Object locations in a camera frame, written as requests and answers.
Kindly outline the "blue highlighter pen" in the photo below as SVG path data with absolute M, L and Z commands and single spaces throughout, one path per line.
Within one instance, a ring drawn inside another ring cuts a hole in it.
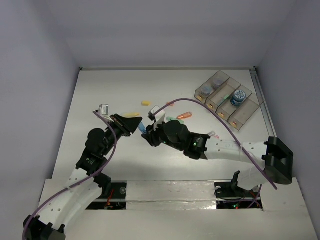
M 146 134 L 147 133 L 146 127 L 144 126 L 144 124 L 142 122 L 138 125 L 138 129 L 140 130 L 140 132 L 142 134 Z

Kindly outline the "yellow highlighter body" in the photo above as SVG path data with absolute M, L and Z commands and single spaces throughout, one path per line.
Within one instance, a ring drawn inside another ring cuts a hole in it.
M 135 117 L 139 117 L 140 113 L 139 112 L 125 112 L 121 114 L 122 117 L 125 118 L 135 118 Z

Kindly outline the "yellow marker cap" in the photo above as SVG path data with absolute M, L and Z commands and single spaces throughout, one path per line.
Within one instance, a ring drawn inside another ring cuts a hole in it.
M 150 101 L 147 101 L 147 100 L 143 100 L 143 101 L 141 102 L 141 105 L 142 105 L 142 106 L 150 106 L 150 105 L 151 105 L 151 102 L 150 102 Z

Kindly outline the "paperclip jar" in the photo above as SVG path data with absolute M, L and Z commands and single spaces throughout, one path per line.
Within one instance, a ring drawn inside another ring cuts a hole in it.
M 211 87 L 214 90 L 217 90 L 224 82 L 225 80 L 223 78 L 215 78 L 211 82 Z
M 213 91 L 213 89 L 210 85 L 204 85 L 201 88 L 201 94 L 206 98 L 211 95 L 212 91 Z

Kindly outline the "blue lid pin jar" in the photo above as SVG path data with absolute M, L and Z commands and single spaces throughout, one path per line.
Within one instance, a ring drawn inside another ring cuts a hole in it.
M 231 99 L 230 99 L 230 103 L 233 105 L 233 106 L 240 106 L 244 100 L 246 99 L 247 95 L 246 95 L 246 92 L 241 90 L 241 89 L 238 89 L 236 90 Z

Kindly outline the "clear green highlighter body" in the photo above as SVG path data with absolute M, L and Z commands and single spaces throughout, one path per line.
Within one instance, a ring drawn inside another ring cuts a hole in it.
M 229 94 L 226 94 L 219 102 L 218 102 L 218 105 L 220 106 L 221 104 L 224 103 L 225 100 L 227 100 L 229 98 Z

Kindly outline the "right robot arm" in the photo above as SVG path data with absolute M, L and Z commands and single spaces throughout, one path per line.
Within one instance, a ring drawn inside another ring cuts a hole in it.
M 193 160 L 226 160 L 252 164 L 249 169 L 234 173 L 230 190 L 235 196 L 242 196 L 265 183 L 292 183 L 294 154 L 277 137 L 269 137 L 265 142 L 239 143 L 191 132 L 178 120 L 149 125 L 141 136 L 152 147 L 164 144 Z

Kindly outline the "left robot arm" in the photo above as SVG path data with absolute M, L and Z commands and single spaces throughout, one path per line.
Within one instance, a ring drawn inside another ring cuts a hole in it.
M 24 240 L 64 240 L 66 233 L 98 197 L 110 194 L 111 178 L 102 171 L 113 158 L 121 137 L 131 136 L 142 117 L 111 115 L 101 120 L 107 129 L 92 129 L 85 149 L 62 190 L 40 205 L 23 222 Z

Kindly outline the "grey orange highlighter pen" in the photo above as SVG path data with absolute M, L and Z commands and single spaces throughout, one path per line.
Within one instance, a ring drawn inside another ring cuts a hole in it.
M 208 133 L 208 135 L 209 135 L 210 137 L 214 137 L 214 136 L 216 135 L 216 132 L 215 132 L 215 131 L 211 131 L 211 132 Z

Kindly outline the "clear compartment organizer tray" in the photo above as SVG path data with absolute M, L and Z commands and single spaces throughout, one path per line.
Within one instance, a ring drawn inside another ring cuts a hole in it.
M 201 88 L 205 85 L 211 86 L 213 79 L 217 78 L 224 79 L 225 82 L 217 90 L 212 88 L 212 93 L 208 97 L 204 97 L 201 93 Z M 243 90 L 246 93 L 246 98 L 240 106 L 231 104 L 231 98 L 236 90 Z M 218 105 L 219 101 L 225 95 L 229 95 L 229 98 L 225 100 L 223 104 Z M 194 97 L 238 131 L 242 129 L 252 115 L 264 103 L 261 96 L 258 96 L 221 70 L 196 89 Z

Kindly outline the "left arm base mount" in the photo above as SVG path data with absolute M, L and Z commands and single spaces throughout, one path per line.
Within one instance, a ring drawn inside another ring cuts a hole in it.
M 125 210 L 127 182 L 112 182 L 108 194 L 101 195 L 94 200 L 86 210 Z

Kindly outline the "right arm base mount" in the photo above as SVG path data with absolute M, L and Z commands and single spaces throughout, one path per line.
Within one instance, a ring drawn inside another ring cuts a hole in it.
M 230 181 L 216 181 L 214 195 L 218 210 L 263 209 L 261 187 L 257 190 L 245 190 L 238 186 L 240 171 Z

